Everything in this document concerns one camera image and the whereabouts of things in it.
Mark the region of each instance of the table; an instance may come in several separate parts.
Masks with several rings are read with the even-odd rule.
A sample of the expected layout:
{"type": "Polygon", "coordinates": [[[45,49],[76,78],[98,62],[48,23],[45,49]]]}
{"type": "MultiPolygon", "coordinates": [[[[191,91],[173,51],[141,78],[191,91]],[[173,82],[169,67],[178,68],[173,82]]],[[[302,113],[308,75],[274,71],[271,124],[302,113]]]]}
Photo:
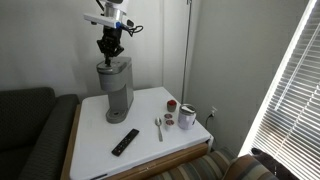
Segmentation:
{"type": "Polygon", "coordinates": [[[143,163],[172,154],[212,139],[196,121],[191,130],[177,125],[178,109],[172,113],[175,125],[169,130],[161,126],[163,142],[158,139],[156,117],[168,113],[166,102],[174,99],[163,87],[134,91],[134,101],[125,121],[106,121],[108,96],[96,96],[82,102],[79,125],[70,169],[71,179],[110,177],[143,163]],[[127,149],[116,157],[112,149],[132,128],[140,133],[127,149]]]}

